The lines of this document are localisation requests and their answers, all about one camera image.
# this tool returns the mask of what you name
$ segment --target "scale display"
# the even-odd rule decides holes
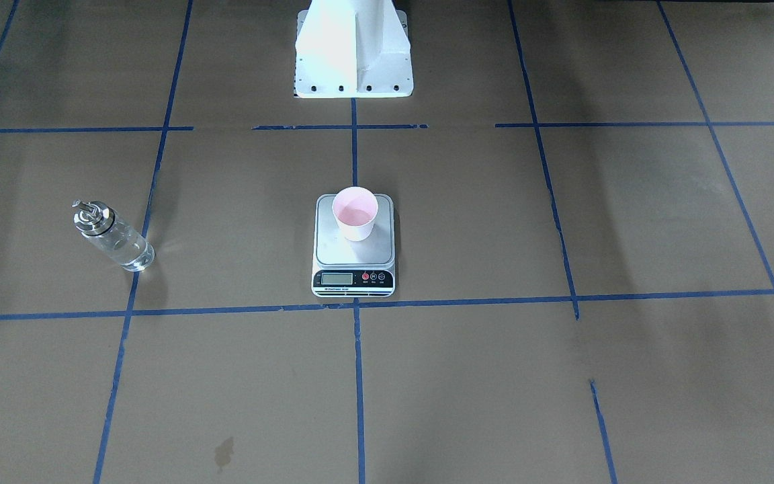
[[[396,291],[393,201],[376,194],[378,215],[372,234],[360,242],[342,237],[333,216],[335,195],[316,202],[312,251],[312,293],[319,297],[387,297]]]

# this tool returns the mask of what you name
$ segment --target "kitchen scale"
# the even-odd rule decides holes
[[[312,293],[319,297],[387,297],[396,290],[393,201],[376,194],[378,215],[369,237],[352,242],[339,231],[334,195],[316,202],[312,250]]]

